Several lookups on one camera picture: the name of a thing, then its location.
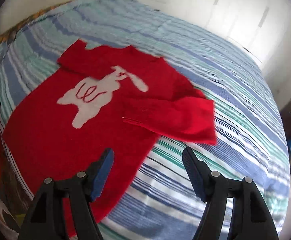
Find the striped bedspread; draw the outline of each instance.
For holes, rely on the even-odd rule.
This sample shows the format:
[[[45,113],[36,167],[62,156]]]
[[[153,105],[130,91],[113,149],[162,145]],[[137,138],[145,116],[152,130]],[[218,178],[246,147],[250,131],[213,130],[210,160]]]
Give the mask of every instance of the striped bedspread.
[[[160,138],[120,202],[99,224],[105,239],[192,239],[205,204],[195,196],[182,164],[186,146],[227,178],[253,178],[281,230],[289,159],[278,109],[257,65],[224,39],[136,0],[76,0],[23,27],[12,43],[2,43],[1,131],[24,97],[58,69],[56,60],[78,38],[88,48],[132,44],[164,56],[215,101],[217,146]],[[7,147],[6,152],[33,197]],[[231,212],[229,199],[220,239],[226,238]]]

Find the fuzzy knit texture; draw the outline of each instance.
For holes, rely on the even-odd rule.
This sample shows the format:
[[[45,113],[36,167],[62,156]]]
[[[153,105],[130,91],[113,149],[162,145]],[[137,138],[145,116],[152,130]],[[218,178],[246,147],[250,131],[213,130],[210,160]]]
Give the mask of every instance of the fuzzy knit texture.
[[[133,46],[85,46],[77,40],[62,54],[61,67],[12,113],[3,138],[33,193],[46,177],[70,178],[112,148],[113,167],[91,204],[99,222],[159,136],[216,143],[214,106],[164,58]],[[71,236],[67,205],[65,217]]]

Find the white stripe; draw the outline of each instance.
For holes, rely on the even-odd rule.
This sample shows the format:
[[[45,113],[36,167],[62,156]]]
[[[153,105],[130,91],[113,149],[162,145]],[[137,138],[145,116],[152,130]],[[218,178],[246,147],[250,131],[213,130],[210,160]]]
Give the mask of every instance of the white stripe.
[[[185,169],[183,169],[179,166],[176,166],[174,163],[172,163],[171,161],[165,159],[164,157],[156,154],[155,152],[151,151],[148,156],[150,156],[154,160],[158,161],[159,163],[162,163],[164,166],[167,166],[169,169],[175,171],[177,174],[180,174],[181,176],[183,176],[185,178],[188,177],[188,174],[187,174]]]
[[[245,157],[247,160],[249,160],[250,162],[252,162],[255,165],[257,165],[260,169],[262,169],[265,172],[265,174],[266,174],[268,179],[277,180],[278,182],[281,182],[285,186],[289,187],[289,183],[287,182],[287,180],[281,179],[278,176],[276,176],[275,174],[269,173],[266,167],[264,167],[263,165],[260,165],[260,163],[255,158],[253,158],[251,155],[247,154],[244,150],[242,150],[242,148],[237,146],[235,143],[229,141],[226,137],[224,137],[223,135],[221,135],[218,132],[217,132],[217,135],[218,135],[218,138],[220,138],[222,141],[227,143],[231,148],[233,148],[237,152],[241,153],[241,155],[243,157]]]
[[[3,89],[3,83],[1,82],[1,76],[2,76],[2,71],[0,71],[0,103],[1,103],[1,106],[0,106],[0,117],[2,117],[2,119],[6,120],[9,118],[8,116],[6,116],[5,114],[5,105],[6,105],[6,102],[5,102],[5,92],[4,92],[4,89]]]
[[[188,197],[184,194],[181,194],[169,187],[167,187],[166,185],[163,185],[162,183],[158,182],[155,179],[152,179],[150,176],[138,171],[136,174],[136,177],[138,177],[140,180],[142,180],[143,182],[149,184],[150,186],[158,189],[159,191],[161,191],[164,194],[169,195],[168,199],[164,199],[165,201],[174,201],[174,199],[183,202],[186,206],[191,206],[194,209],[198,209],[201,212],[204,211],[205,205],[203,205],[203,203],[201,202],[201,200],[199,200],[198,197]],[[138,187],[144,189],[147,192],[151,192],[151,194],[154,194],[156,197],[161,198],[161,196],[157,195],[155,192],[152,192],[151,189],[144,187],[143,185],[141,185],[140,183],[138,183],[137,181],[134,182],[135,184],[138,185]],[[231,208],[232,207],[232,202],[233,200],[229,200],[229,202],[227,202],[227,207]]]
[[[151,151],[148,156],[153,158],[153,155],[156,155],[156,154]],[[170,161],[168,161],[166,159],[164,159],[164,160],[165,161],[162,162],[162,164],[164,166],[167,166],[166,163],[171,163]],[[170,179],[175,180],[175,181],[183,184],[185,187],[192,189],[191,182],[188,179],[185,179],[185,178],[188,178],[187,172],[184,169],[174,165],[173,163],[172,163],[173,167],[171,169],[174,172],[176,172],[176,170],[179,169],[181,173],[179,173],[179,172],[176,172],[176,173],[180,174],[180,176],[175,174],[171,170],[165,168],[164,166],[160,165],[159,163],[154,162],[153,160],[151,160],[149,158],[145,158],[143,163],[149,165],[150,167],[152,167],[152,168],[154,168],[154,169],[156,169],[158,171],[160,171],[161,173],[163,173],[165,176],[169,177]],[[159,176],[160,178],[166,180],[166,178],[164,178],[163,176],[161,176],[159,174],[157,174],[156,176]]]
[[[196,85],[197,87],[199,87],[199,88],[203,88],[204,90],[207,90],[206,88],[204,88],[204,87],[202,87],[202,86],[199,86],[199,85]],[[243,116],[245,116],[245,114],[244,113],[242,113],[238,108],[236,108],[232,103],[230,103],[230,102],[228,102],[228,101],[226,101],[226,100],[224,100],[223,98],[221,98],[220,96],[218,96],[218,95],[216,95],[216,94],[214,94],[213,92],[211,92],[215,97],[217,97],[220,101],[222,101],[223,103],[227,103],[227,105],[228,106],[231,106],[233,109],[235,109],[236,110],[236,112],[238,112],[238,113],[241,113]],[[223,116],[222,114],[222,112],[221,111],[219,111],[219,110],[217,110],[217,109],[215,109],[214,110],[215,111],[215,113],[217,113],[219,116]],[[264,144],[263,143],[261,143],[249,130],[247,130],[245,127],[243,127],[240,123],[238,123],[236,120],[234,120],[234,119],[231,119],[231,121],[234,123],[234,124],[236,124],[236,126],[237,127],[240,127],[241,129],[242,129],[242,131],[244,131],[246,134],[248,134],[249,135],[249,137],[250,138],[252,138],[254,141],[256,141],[256,142],[258,142],[258,145],[263,145],[264,146]],[[273,151],[276,151],[276,153],[277,153],[277,155],[282,155],[282,156],[284,156],[286,159],[288,159],[288,157],[286,156],[286,154],[284,154],[283,152],[282,152],[282,149],[280,149],[279,147],[278,147],[278,145],[276,144],[276,143],[274,143],[262,130],[260,130],[259,129],[259,127],[257,127],[257,126],[255,126],[255,124],[253,123],[253,122],[251,122],[251,120],[249,120],[250,121],[250,125],[253,125],[254,127],[255,127],[255,129],[257,130],[257,131],[259,131],[259,133],[261,134],[261,135],[263,135],[263,137],[269,142],[268,143],[268,145],[269,145],[269,147],[272,147],[272,150]],[[287,165],[288,165],[288,161],[286,162],[286,163],[283,163],[281,160],[279,160],[278,158],[276,158],[276,161],[280,161],[280,163],[278,163],[278,165],[281,165],[284,169],[287,169]]]
[[[229,164],[225,163],[224,161],[222,161],[221,159],[219,159],[215,155],[213,155],[211,152],[209,152],[206,149],[204,149],[201,145],[196,144],[196,143],[191,143],[191,142],[186,142],[185,144],[187,146],[191,147],[192,149],[200,152],[202,155],[206,156],[212,162],[217,163],[219,166],[223,167],[225,170],[227,170],[229,173],[233,174],[234,176],[236,176],[238,178],[245,177],[240,172],[234,170]]]
[[[26,68],[27,71],[28,71],[29,73],[31,73],[32,76],[36,77],[40,83],[42,83],[42,81],[45,80],[45,79],[47,78],[45,75],[43,75],[42,73],[40,73],[40,72],[38,72],[38,71],[36,70],[36,68],[35,68],[35,67],[33,66],[33,64],[32,64],[33,61],[32,61],[32,60],[29,60],[29,57],[24,58],[24,54],[23,54],[23,52],[20,51],[20,49],[19,49],[17,46],[15,46],[15,48],[14,48],[14,52],[15,52],[16,57],[19,59],[19,61],[24,62],[24,64],[23,64],[23,68]],[[40,85],[40,83],[38,84],[37,81],[34,81],[34,80],[33,80],[33,83],[34,83],[34,82],[35,82],[36,87],[37,87],[38,85]]]
[[[50,51],[50,52],[55,53],[59,57],[62,55],[63,52],[60,49],[56,50],[54,48],[54,46],[51,46],[51,43],[49,44],[49,46],[47,46],[47,43],[49,43],[48,39],[42,39],[42,37],[38,36],[38,35],[40,35],[40,33],[35,28],[35,25],[33,28],[29,28],[29,31],[32,34],[33,38],[36,40],[36,42],[40,45],[40,47],[42,47],[46,51]]]
[[[13,61],[12,61],[12,56],[10,55],[9,52],[7,53],[7,57],[8,57],[8,59],[9,59],[11,65],[12,65],[12,68],[13,68],[13,70],[14,70],[14,72],[15,72],[15,76],[17,77],[17,80],[18,80],[20,86],[22,87],[23,91],[28,95],[28,94],[31,92],[31,90],[27,88],[27,86],[25,85],[25,83],[24,83],[23,80],[21,79],[21,77],[20,77],[20,73],[19,73],[19,71],[17,70],[17,68],[15,67],[15,65],[14,65],[14,63],[13,63]]]
[[[14,104],[14,101],[11,97],[11,93],[10,93],[10,90],[9,90],[9,85],[8,85],[8,78],[7,78],[7,75],[5,73],[5,69],[2,67],[2,74],[3,74],[3,83],[5,84],[5,90],[7,91],[6,93],[6,96],[7,96],[7,99],[9,101],[9,105],[11,106],[12,109],[10,109],[12,112],[13,110],[15,109],[15,104]]]
[[[18,58],[16,52],[15,52],[15,46],[10,46],[10,55],[11,57],[15,60],[15,63],[17,64],[18,68],[16,67],[15,63],[11,61],[11,64],[13,66],[15,66],[15,69],[18,69],[18,75],[21,77],[21,73],[22,73],[22,76],[23,76],[23,79],[26,81],[26,83],[28,85],[30,85],[30,89],[28,90],[29,92],[27,93],[27,95],[33,91],[37,86],[38,84],[36,84],[32,78],[30,78],[29,74],[28,74],[28,67],[27,65],[25,64],[25,62],[21,62],[20,59]]]
[[[254,149],[254,147],[251,144],[246,143],[241,136],[238,136],[235,132],[233,132],[232,130],[228,129],[227,127],[225,127],[225,126],[223,126],[221,124],[217,123],[217,126],[220,127],[226,134],[229,134],[229,135],[232,135],[233,137],[235,137],[245,147],[250,149],[253,153],[257,154],[257,151]],[[281,177],[284,177],[285,179],[288,180],[289,179],[289,173],[283,172],[282,170],[279,170],[278,167],[272,166],[270,164],[270,160],[273,161],[273,156],[271,156],[271,154],[266,149],[259,149],[259,150],[261,150],[261,151],[263,150],[262,152],[265,153],[268,158],[265,158],[265,157],[263,157],[262,155],[259,155],[259,154],[257,154],[258,157],[253,157],[253,156],[249,155],[251,158],[254,158],[256,160],[256,163],[258,163],[258,166],[259,167],[263,166],[265,168],[269,168],[271,170],[271,174],[280,174]]]
[[[151,240],[150,238],[143,237],[128,230],[127,228],[117,224],[107,217],[102,220],[102,223],[111,228],[111,230],[117,232],[119,235],[126,237],[127,239]]]
[[[163,203],[161,203],[153,198],[149,198],[147,195],[134,189],[131,186],[128,187],[128,189],[126,190],[126,193],[131,195],[133,198],[141,201],[142,203],[146,204],[147,206],[152,207],[152,208],[154,208],[158,211],[161,211],[165,214],[169,214],[170,216],[172,216],[178,220],[181,220],[185,223],[189,223],[189,224],[197,226],[200,222],[200,219],[193,217],[193,216],[190,216],[188,214],[185,214],[179,210],[172,209],[171,207],[168,207],[168,206],[164,205]]]

